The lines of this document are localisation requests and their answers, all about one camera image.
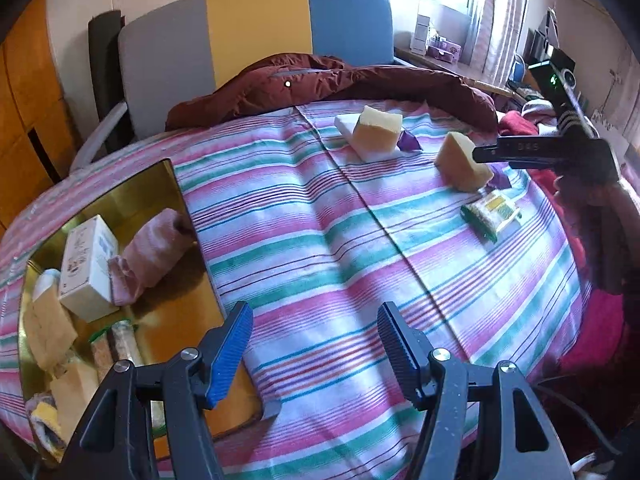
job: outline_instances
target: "purple cloth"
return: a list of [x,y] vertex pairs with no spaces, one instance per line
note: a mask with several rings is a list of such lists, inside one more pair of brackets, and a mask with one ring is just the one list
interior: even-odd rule
[[401,152],[422,151],[422,146],[418,139],[415,138],[414,134],[409,133],[404,128],[402,129],[402,133],[400,134],[400,138],[398,139],[396,146],[400,148]]
[[508,167],[508,162],[491,162],[488,164],[491,171],[494,172],[494,177],[489,181],[488,185],[494,189],[511,189],[511,181],[509,177],[504,174],[504,169]]

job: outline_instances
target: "blue gripper pad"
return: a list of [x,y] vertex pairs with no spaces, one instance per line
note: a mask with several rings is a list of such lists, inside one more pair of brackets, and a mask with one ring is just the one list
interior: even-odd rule
[[429,360],[396,304],[385,301],[378,309],[378,335],[404,398],[418,406],[423,385],[431,379]]
[[242,354],[254,329],[254,311],[244,301],[239,301],[232,309],[220,329],[223,341],[218,355],[211,364],[209,386],[206,392],[207,409],[224,399],[231,386]]

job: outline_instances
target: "striped bedsheet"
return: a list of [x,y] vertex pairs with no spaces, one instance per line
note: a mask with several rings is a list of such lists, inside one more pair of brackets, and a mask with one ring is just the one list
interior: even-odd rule
[[[334,128],[364,104],[404,115],[424,151],[364,164]],[[400,478],[422,414],[405,402],[376,331],[394,301],[436,346],[472,362],[508,358],[548,373],[575,341],[582,290],[564,231],[524,171],[507,191],[521,227],[495,246],[460,217],[478,198],[434,168],[449,130],[468,126],[408,102],[328,102],[209,130],[162,134],[96,162],[43,194],[0,246],[0,418],[25,441],[17,312],[26,261],[71,215],[171,158],[225,308],[254,310],[245,362],[271,424],[216,444],[228,478]],[[471,433],[477,406],[468,409]],[[171,476],[170,463],[161,464]]]

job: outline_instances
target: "blue cushion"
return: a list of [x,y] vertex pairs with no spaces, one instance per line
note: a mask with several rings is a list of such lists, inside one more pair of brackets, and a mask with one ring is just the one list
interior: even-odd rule
[[353,66],[392,64],[389,0],[309,0],[314,54]]

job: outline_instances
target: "green packet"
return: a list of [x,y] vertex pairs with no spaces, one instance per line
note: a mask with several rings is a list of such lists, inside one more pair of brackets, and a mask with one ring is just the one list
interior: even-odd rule
[[495,190],[476,202],[463,205],[460,215],[478,233],[495,244],[500,231],[516,218],[521,218],[522,212],[500,190]]

